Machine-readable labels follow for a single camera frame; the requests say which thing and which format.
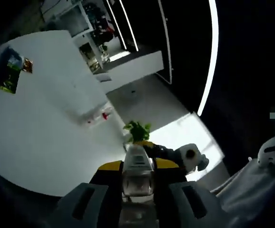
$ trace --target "gray plastic part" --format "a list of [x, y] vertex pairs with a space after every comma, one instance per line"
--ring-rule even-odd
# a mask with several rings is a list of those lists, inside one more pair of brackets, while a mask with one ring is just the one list
[[[59, 202], [57, 209], [52, 215], [44, 222], [44, 227], [47, 228], [96, 228], [99, 216], [100, 207], [102, 205], [104, 196], [108, 186], [94, 185], [81, 183]], [[92, 192], [90, 199], [84, 208], [83, 216], [81, 219], [73, 217], [73, 213], [77, 205], [81, 203], [81, 199], [87, 192]]]
[[228, 226], [228, 214], [223, 211], [216, 196], [207, 189], [194, 181], [170, 184], [169, 188], [178, 208], [181, 228]]

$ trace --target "small potted plant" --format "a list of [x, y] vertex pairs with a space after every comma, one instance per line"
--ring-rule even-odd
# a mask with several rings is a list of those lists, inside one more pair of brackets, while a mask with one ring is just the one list
[[150, 137], [150, 128], [151, 124], [148, 123], [145, 126], [142, 126], [140, 122], [130, 121], [123, 127], [126, 130], [129, 130], [131, 136], [128, 139], [128, 143], [141, 142], [148, 140]]

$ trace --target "white floor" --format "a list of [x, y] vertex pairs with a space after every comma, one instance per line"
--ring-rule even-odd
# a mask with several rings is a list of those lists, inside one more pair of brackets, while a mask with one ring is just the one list
[[199, 180], [213, 170], [224, 157], [214, 138], [195, 113], [187, 114], [152, 132], [150, 141], [174, 150], [189, 143], [197, 145], [200, 152], [209, 159], [209, 165], [203, 171], [187, 175], [188, 181]]
[[209, 165], [204, 171], [189, 174], [187, 180], [199, 180], [222, 161], [224, 155], [202, 121], [190, 114], [156, 76], [146, 76], [107, 96], [125, 123], [151, 123], [150, 141], [155, 144], [170, 149], [188, 143], [198, 146], [209, 158]]

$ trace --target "curved light strip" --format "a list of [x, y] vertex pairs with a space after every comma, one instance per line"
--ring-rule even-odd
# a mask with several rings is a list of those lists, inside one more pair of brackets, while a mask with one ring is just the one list
[[116, 55], [114, 55], [114, 56], [111, 56], [111, 57], [110, 57], [110, 62], [113, 62], [113, 61], [115, 61], [115, 60], [118, 60], [118, 59], [120, 59], [120, 58], [122, 58], [122, 57], [125, 57], [125, 56], [129, 55], [129, 54], [130, 54], [129, 51], [120, 52], [120, 53], [118, 53], [118, 54], [116, 54]]
[[215, 4], [215, 0], [209, 0], [209, 6], [211, 11], [211, 22], [212, 22], [212, 47], [211, 47], [211, 59], [208, 71], [208, 77], [204, 89], [204, 94], [202, 100], [199, 104], [198, 115], [202, 115], [204, 110], [209, 91], [211, 88], [215, 65], [217, 63], [217, 56], [218, 56], [218, 11], [217, 6]]
[[109, 6], [110, 11], [111, 11], [111, 13], [112, 13], [112, 16], [113, 16], [113, 19], [114, 19], [114, 21], [115, 21], [116, 27], [117, 27], [117, 29], [118, 29], [118, 31], [119, 31], [120, 38], [122, 39], [124, 49], [126, 50], [126, 49], [127, 49], [127, 46], [126, 46], [126, 44], [124, 43], [124, 39], [123, 39], [122, 33], [120, 32], [119, 26], [118, 26], [118, 24], [117, 24], [115, 15], [114, 15], [114, 13], [113, 13], [113, 11], [112, 11], [112, 8], [111, 8], [111, 6], [110, 6], [109, 0], [107, 0], [107, 3], [108, 3], [108, 6]]
[[172, 65], [171, 65], [171, 51], [170, 51], [170, 42], [169, 42], [169, 35], [168, 35], [168, 28], [167, 28], [167, 20], [165, 18], [165, 14], [164, 14], [164, 10], [162, 8], [161, 0], [158, 0], [158, 5], [160, 7], [162, 22], [163, 22], [164, 28], [165, 28], [165, 35], [166, 35], [166, 41], [167, 41], [167, 51], [168, 51], [168, 60], [169, 60], [169, 76], [170, 76], [170, 81], [166, 80], [159, 73], [156, 73], [156, 74], [158, 76], [160, 76], [169, 85], [171, 85], [172, 84]]
[[127, 22], [128, 22], [128, 25], [129, 25], [129, 29], [130, 29], [130, 32], [131, 32], [131, 35], [132, 35], [132, 38], [133, 38], [133, 42], [134, 42], [136, 51], [138, 51], [137, 43], [136, 43], [135, 36], [134, 36], [133, 31], [132, 31], [132, 28], [131, 28], [131, 24], [130, 24], [129, 19], [128, 19], [128, 16], [127, 16], [127, 12], [126, 12], [126, 10], [125, 10], [124, 7], [123, 7], [123, 2], [122, 2], [122, 0], [119, 0], [119, 2], [120, 2], [121, 6], [122, 6], [122, 8], [123, 8], [124, 15], [125, 15], [125, 17], [126, 17], [126, 19], [127, 19]]

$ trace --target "white table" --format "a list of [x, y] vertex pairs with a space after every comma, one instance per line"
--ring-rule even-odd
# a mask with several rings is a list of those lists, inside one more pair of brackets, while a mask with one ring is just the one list
[[76, 116], [107, 101], [67, 31], [8, 44], [34, 62], [16, 93], [0, 90], [0, 175], [28, 190], [64, 196], [103, 163], [124, 158], [115, 115], [93, 128]]

